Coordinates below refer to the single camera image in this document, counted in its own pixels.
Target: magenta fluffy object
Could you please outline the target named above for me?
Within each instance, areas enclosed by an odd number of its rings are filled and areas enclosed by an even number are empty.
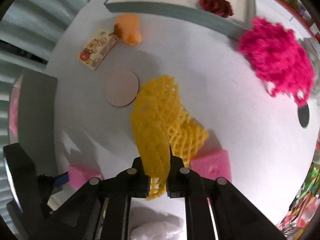
[[[240,38],[239,51],[250,60],[258,78],[274,84],[272,97],[292,94],[299,107],[306,105],[315,73],[293,30],[256,17],[252,30]]]

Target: yellow foam net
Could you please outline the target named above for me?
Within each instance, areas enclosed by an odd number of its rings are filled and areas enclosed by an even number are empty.
[[[148,199],[160,197],[170,171],[170,150],[189,166],[208,138],[180,104],[174,78],[162,76],[141,86],[131,112],[131,126],[145,174],[151,177]]]

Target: corrugated metal wall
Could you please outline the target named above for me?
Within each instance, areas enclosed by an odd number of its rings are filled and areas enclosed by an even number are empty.
[[[90,0],[15,0],[0,22],[0,40],[49,60],[59,37]],[[12,229],[6,204],[12,199],[2,147],[9,144],[12,86],[24,68],[42,72],[45,64],[0,50],[0,214]]]

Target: round coaster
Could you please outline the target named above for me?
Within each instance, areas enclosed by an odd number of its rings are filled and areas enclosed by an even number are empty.
[[[126,106],[137,96],[139,82],[135,74],[127,70],[116,70],[107,77],[103,88],[106,100],[114,106]]]

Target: black circle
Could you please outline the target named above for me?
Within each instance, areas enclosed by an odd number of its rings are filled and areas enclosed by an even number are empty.
[[[306,104],[303,107],[298,107],[298,118],[299,118],[301,127],[306,128],[309,124],[309,118],[310,118],[308,104]]]

